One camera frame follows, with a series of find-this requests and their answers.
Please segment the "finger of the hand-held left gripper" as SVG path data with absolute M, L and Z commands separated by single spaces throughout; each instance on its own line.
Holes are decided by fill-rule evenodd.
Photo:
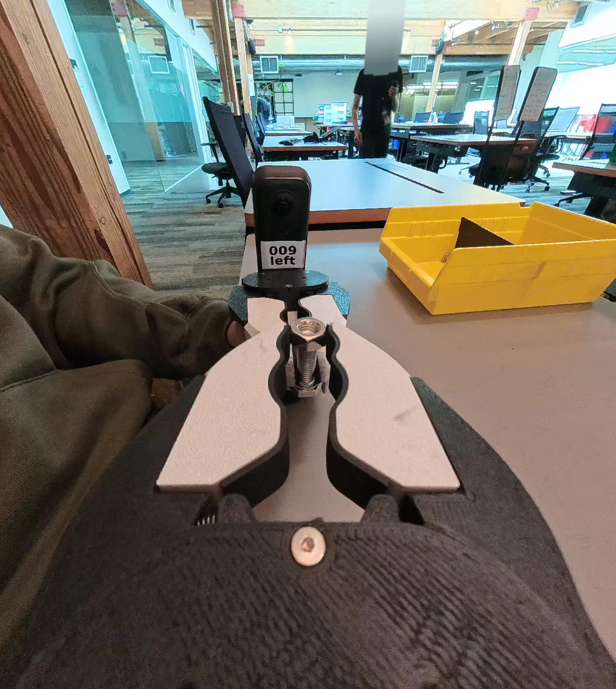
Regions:
M 247 300 L 246 340 L 286 326 L 286 305 L 282 300 L 269 297 L 250 297 Z
M 298 301 L 299 311 L 304 317 L 310 317 L 321 321 L 323 324 L 337 324 L 345 327 L 347 317 L 345 317 L 331 294 L 316 294 L 303 297 Z

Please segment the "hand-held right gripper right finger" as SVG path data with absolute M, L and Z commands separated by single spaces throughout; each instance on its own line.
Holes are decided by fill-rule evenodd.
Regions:
M 376 495 L 401 503 L 457 492 L 461 480 L 411 376 L 346 325 L 331 323 L 327 333 L 334 405 L 326 469 L 334 488 L 361 508 Z

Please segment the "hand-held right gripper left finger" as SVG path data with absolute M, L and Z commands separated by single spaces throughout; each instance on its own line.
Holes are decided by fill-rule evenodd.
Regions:
M 156 485 L 163 492 L 243 495 L 257 506 L 289 474 L 282 401 L 289 328 L 267 329 L 205 376 Z

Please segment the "steel bolt with nut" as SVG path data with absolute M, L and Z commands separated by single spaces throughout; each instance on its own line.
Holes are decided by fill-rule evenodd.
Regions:
M 329 374 L 323 373 L 321 360 L 327 344 L 327 326 L 315 316 L 295 319 L 287 336 L 285 392 L 281 400 L 291 404 L 300 399 L 323 395 Z

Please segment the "yellow plastic bin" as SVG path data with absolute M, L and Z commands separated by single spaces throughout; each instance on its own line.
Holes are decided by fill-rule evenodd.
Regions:
M 388 267 L 432 315 L 592 303 L 616 277 L 613 223 L 538 202 L 451 215 L 392 209 L 381 236 Z M 462 217 L 513 246 L 454 249 Z

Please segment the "person's left forearm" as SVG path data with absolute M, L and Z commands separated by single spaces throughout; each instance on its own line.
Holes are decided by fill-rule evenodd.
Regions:
M 106 261 L 55 256 L 40 238 L 0 225 L 0 296 L 54 365 L 138 360 L 156 378 L 206 373 L 233 348 L 225 300 L 167 297 Z

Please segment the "grey desk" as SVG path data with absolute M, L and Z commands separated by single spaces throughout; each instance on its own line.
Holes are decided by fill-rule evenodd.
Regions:
M 310 232 L 307 264 L 350 293 L 348 325 L 518 476 L 616 660 L 616 304 L 432 316 L 388 270 L 380 236 Z

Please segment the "person's right hand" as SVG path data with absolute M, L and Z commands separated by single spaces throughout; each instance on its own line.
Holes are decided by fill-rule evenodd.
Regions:
M 163 409 L 176 401 L 182 391 L 183 384 L 179 380 L 154 378 L 151 385 L 152 404 L 157 409 Z

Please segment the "white table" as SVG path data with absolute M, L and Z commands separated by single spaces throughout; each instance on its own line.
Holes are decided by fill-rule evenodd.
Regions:
M 453 210 L 525 202 L 387 159 L 263 163 L 261 168 L 302 168 L 311 180 L 309 230 L 383 228 L 392 209 L 412 209 L 419 219 L 450 219 Z

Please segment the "black office chair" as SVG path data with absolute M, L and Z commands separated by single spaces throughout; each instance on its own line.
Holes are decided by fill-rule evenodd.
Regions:
M 258 140 L 258 136 L 255 131 L 255 127 L 252 121 L 252 117 L 248 112 L 243 114 L 244 126 L 247 132 L 247 138 L 249 140 L 250 146 L 253 152 L 253 159 L 256 168 L 260 163 L 264 161 L 262 146 Z
M 210 204 L 211 199 L 217 197 L 217 206 L 221 209 L 225 199 L 236 195 L 245 203 L 252 189 L 253 166 L 239 132 L 238 117 L 229 106 L 208 97 L 203 97 L 202 103 L 214 139 L 202 146 L 211 148 L 216 160 L 202 165 L 201 170 L 220 184 L 219 189 L 206 195 L 205 201 Z

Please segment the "black bin divider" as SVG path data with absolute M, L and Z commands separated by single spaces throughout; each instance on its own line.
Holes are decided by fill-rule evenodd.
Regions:
M 513 246 L 507 239 L 489 231 L 473 220 L 462 217 L 454 249 Z

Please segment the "person's olive green jacket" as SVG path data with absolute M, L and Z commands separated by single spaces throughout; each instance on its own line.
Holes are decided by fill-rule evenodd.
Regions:
M 149 368 L 0 366 L 0 658 L 89 489 L 151 409 Z

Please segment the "whiteboard on stand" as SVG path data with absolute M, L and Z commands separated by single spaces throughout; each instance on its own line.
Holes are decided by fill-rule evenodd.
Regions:
M 502 66 L 493 107 L 493 125 L 509 119 L 513 111 L 520 73 L 519 64 Z
M 519 111 L 518 121 L 520 123 L 538 122 L 541 120 L 556 76 L 557 69 L 553 67 L 538 66 L 534 69 Z

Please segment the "wooden post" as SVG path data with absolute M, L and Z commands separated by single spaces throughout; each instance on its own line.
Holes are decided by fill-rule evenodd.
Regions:
M 0 1 L 0 205 L 55 255 L 153 287 L 47 1 Z

